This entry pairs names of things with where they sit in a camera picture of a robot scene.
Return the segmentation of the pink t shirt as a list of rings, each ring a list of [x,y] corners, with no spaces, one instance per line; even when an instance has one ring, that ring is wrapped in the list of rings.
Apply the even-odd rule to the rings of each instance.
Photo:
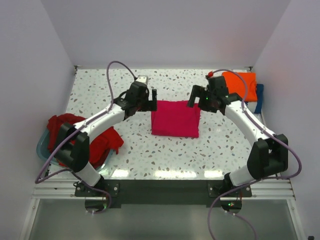
[[[201,110],[196,103],[159,100],[151,113],[151,134],[163,137],[198,138]]]

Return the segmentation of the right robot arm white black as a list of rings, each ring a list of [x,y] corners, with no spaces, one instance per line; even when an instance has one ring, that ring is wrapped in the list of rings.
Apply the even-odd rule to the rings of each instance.
[[[187,103],[205,112],[221,112],[231,120],[247,138],[251,151],[243,167],[224,175],[219,193],[233,197],[241,186],[264,179],[288,169],[288,139],[265,127],[246,108],[238,93],[230,93],[223,76],[207,77],[206,87],[194,85]]]

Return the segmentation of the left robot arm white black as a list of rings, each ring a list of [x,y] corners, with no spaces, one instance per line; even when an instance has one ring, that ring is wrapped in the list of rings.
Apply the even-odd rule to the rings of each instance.
[[[136,112],[156,110],[157,90],[149,91],[145,83],[136,80],[97,114],[75,124],[62,124],[52,154],[86,184],[88,193],[99,196],[106,187],[104,178],[90,163],[90,144],[103,132]]]

